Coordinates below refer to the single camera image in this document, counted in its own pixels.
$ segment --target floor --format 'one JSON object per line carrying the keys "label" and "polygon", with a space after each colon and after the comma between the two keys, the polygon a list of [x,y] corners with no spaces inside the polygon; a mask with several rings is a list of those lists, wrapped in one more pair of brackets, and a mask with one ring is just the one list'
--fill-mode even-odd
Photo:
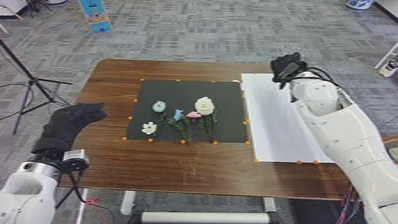
{"label": "floor", "polygon": [[[0,33],[33,73],[41,78],[73,82],[61,95],[77,99],[95,65],[105,58],[269,63],[299,51],[312,65],[333,74],[375,122],[383,135],[398,134],[398,76],[379,76],[374,66],[393,47],[398,25],[381,10],[358,13],[344,0],[109,0],[113,32],[93,35],[77,0],[43,9],[25,20],[6,20],[11,34]],[[24,83],[0,55],[0,85]],[[0,117],[18,110],[22,86],[0,88]],[[34,105],[43,100],[36,91]],[[0,185],[18,164],[31,156],[57,106],[24,117],[18,135],[11,135],[15,118],[0,121]],[[91,190],[118,213],[123,192]],[[262,211],[262,199],[141,193],[141,206],[159,211]],[[288,223],[294,223],[288,201],[280,201]],[[79,202],[68,201],[54,223],[77,223]],[[104,211],[86,208],[82,223],[102,222]]]}

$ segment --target white flower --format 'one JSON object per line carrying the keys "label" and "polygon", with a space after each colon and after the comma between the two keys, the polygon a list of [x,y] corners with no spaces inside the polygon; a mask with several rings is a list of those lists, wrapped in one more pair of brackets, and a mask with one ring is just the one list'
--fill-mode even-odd
{"label": "white flower", "polygon": [[157,103],[153,104],[153,111],[157,113],[162,113],[166,111],[166,102],[164,101],[157,101]]}
{"label": "white flower", "polygon": [[196,101],[196,110],[201,115],[210,115],[216,111],[216,104],[212,102],[212,99],[208,97],[203,97]]}
{"label": "white flower", "polygon": [[143,132],[152,135],[157,131],[159,125],[150,122],[148,124],[143,125]]}

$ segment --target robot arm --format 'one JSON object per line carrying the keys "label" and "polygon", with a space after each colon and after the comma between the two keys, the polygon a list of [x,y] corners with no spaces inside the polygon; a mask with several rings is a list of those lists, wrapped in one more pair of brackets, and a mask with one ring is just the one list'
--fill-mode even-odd
{"label": "robot arm", "polygon": [[290,83],[301,116],[326,155],[349,176],[363,199],[368,223],[398,223],[398,169],[377,127],[344,89],[326,78],[312,78],[319,75],[306,65],[297,67],[285,74],[288,78],[274,79]]}
{"label": "robot arm", "polygon": [[54,221],[61,174],[88,168],[84,150],[70,151],[72,145],[84,127],[107,117],[102,109],[102,104],[79,104],[54,113],[33,150],[36,156],[22,163],[0,190],[0,224]]}

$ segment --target tripod stand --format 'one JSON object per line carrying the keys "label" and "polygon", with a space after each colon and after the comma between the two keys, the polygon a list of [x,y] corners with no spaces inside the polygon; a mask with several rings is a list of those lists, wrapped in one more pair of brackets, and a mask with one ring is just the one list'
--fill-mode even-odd
{"label": "tripod stand", "polygon": [[[6,53],[9,54],[11,58],[13,58],[13,61],[25,73],[25,76],[29,77],[29,85],[27,85],[27,92],[25,92],[25,96],[24,96],[24,101],[22,101],[22,109],[20,109],[20,112],[18,112],[18,119],[17,119],[17,124],[15,124],[15,131],[13,131],[13,134],[17,134],[17,131],[18,131],[18,126],[20,126],[20,122],[22,122],[22,116],[33,112],[36,109],[40,109],[43,106],[47,106],[50,103],[56,103],[57,105],[61,106],[72,106],[72,104],[68,103],[68,101],[63,99],[63,97],[59,96],[57,94],[57,91],[59,91],[59,86],[61,84],[66,84],[66,85],[72,85],[70,82],[61,82],[61,81],[54,81],[54,80],[49,80],[49,79],[40,79],[34,77],[33,73],[29,72],[24,64],[22,64],[22,61],[20,59],[17,58],[17,55],[0,39],[0,45],[2,45],[2,48],[4,48],[4,51]],[[52,91],[49,89],[49,87],[41,84],[41,82],[50,82],[50,83],[56,83],[57,86],[56,86],[56,90]],[[38,87],[45,97],[47,97],[47,102],[43,102],[36,107],[33,107],[29,110],[25,110],[27,108],[27,101],[29,101],[29,93],[31,93],[31,90],[33,90],[33,86]]]}

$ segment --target white paper sheet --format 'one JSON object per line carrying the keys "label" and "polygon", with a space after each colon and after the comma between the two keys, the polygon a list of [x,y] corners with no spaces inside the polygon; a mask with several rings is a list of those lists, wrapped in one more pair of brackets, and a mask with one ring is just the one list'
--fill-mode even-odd
{"label": "white paper sheet", "polygon": [[333,163],[272,74],[242,74],[256,159],[262,162]]}

